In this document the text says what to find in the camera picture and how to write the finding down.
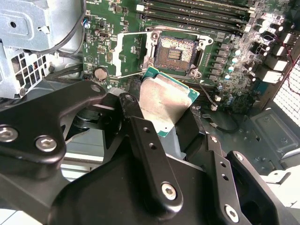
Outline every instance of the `motherboard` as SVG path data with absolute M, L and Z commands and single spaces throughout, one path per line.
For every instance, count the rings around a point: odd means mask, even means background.
M 125 89 L 155 67 L 198 91 L 195 104 L 247 113 L 282 79 L 298 38 L 284 26 L 289 9 L 289 0 L 89 0 L 84 78 Z

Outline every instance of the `screw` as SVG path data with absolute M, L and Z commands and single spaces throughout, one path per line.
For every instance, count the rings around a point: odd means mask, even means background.
M 236 156 L 240 161 L 243 161 L 243 157 L 242 157 L 239 153 L 236 153 L 235 156 Z
M 287 138 L 283 137 L 280 139 L 282 143 L 287 143 Z
M 158 38 L 158 34 L 157 34 L 157 33 L 153 33 L 153 34 L 152 34 L 152 38 L 153 38 L 153 39 L 157 39 L 157 38 Z
M 269 121 L 270 121 L 270 117 L 269 117 L 269 116 L 266 116 L 266 117 L 264 118 L 264 121 L 265 121 L 265 122 L 269 122 Z
M 238 213 L 234 210 L 230 205 L 225 205 L 225 212 L 227 216 L 234 222 L 237 223 L 239 221 Z
M 86 23 L 84 24 L 84 28 L 85 28 L 85 29 L 89 29 L 89 28 L 90 28 L 90 23 L 89 23 L 89 22 L 86 22 Z
M 165 195 L 165 197 L 169 200 L 174 200 L 176 198 L 176 190 L 175 188 L 171 185 L 171 184 L 168 184 L 168 183 L 164 183 L 162 186 L 161 186 L 161 189 L 163 191 L 163 194 Z
M 218 140 L 214 137 L 214 136 L 210 136 L 211 140 L 214 142 L 214 143 L 217 143 Z
M 147 66 L 148 66 L 148 67 L 152 67 L 152 66 L 153 66 L 153 63 L 152 63 L 152 62 L 148 62 Z
M 11 127 L 0 127 L 0 142 L 12 142 L 18 137 L 18 132 Z
M 36 147 L 41 151 L 50 152 L 53 151 L 57 146 L 56 141 L 51 137 L 40 137 L 36 141 Z
M 25 95 L 26 95 L 26 89 L 22 88 L 22 89 L 20 90 L 20 96 L 23 97 L 23 96 L 25 96 Z

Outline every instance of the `red wire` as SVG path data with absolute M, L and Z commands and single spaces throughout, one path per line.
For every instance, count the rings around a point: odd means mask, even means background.
M 292 61 L 292 67 L 290 68 L 290 70 L 287 72 L 287 75 L 286 75 L 287 86 L 288 86 L 288 88 L 290 89 L 291 92 L 293 92 L 293 93 L 295 93 L 295 94 L 297 94 L 297 95 L 300 96 L 300 93 L 296 92 L 295 90 L 293 90 L 293 89 L 291 88 L 291 83 L 290 83 L 290 75 L 291 75 L 292 69 L 294 69 L 295 65 L 297 64 L 297 61 L 298 61 L 299 58 L 300 58 L 300 56 L 299 56 L 296 60 L 294 60 L 293 57 L 292 57 L 292 55 L 291 55 L 291 52 L 288 50 L 288 48 L 287 48 L 287 46 L 285 45 L 285 43 L 284 43 L 282 40 L 278 39 L 277 37 L 276 37 L 276 39 L 279 40 L 279 41 L 281 42 L 281 44 L 282 44 L 283 47 L 286 49 L 286 51 L 287 51 L 287 53 L 288 53 L 288 55 L 289 55 L 289 57 L 291 58 L 291 61 Z

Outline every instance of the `screw hole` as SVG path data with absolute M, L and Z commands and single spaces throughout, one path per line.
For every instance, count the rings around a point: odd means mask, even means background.
M 224 178 L 224 180 L 229 181 L 228 177 L 225 174 L 222 174 L 222 177 Z
M 153 143 L 150 143 L 150 144 L 149 144 L 149 147 L 150 147 L 152 150 L 155 150 L 155 149 L 156 149 L 156 146 L 155 146 Z
M 112 118 L 111 118 L 110 116 L 105 116 L 105 117 L 103 118 L 103 123 L 104 123 L 105 125 L 110 124 L 111 121 L 112 121 Z
M 235 214 L 233 211 L 230 211 L 230 214 L 231 214 L 233 217 L 236 217 L 236 214 Z
M 129 101 L 134 102 L 135 100 L 133 99 L 133 97 L 131 97 L 130 95 L 126 95 L 125 96 Z
M 150 130 L 147 127 L 144 127 L 143 129 L 146 133 L 150 133 Z
M 96 85 L 91 85 L 90 88 L 92 88 L 92 90 L 94 90 L 95 92 L 101 92 L 101 89 Z
M 11 26 L 12 28 L 16 28 L 16 27 L 17 27 L 17 24 L 16 24 L 15 22 L 10 22 L 10 26 Z
M 223 167 L 226 167 L 226 165 L 225 165 L 223 162 L 220 162 L 220 164 L 221 164 Z

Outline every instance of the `ventilation grille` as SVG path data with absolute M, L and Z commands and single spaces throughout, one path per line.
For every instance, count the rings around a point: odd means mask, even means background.
M 21 53 L 11 60 L 16 80 L 28 92 L 45 76 L 47 62 L 45 56 Z
M 292 69 L 290 76 L 290 87 L 300 93 L 300 60 Z M 285 80 L 274 102 L 300 127 L 300 96 L 293 93 Z

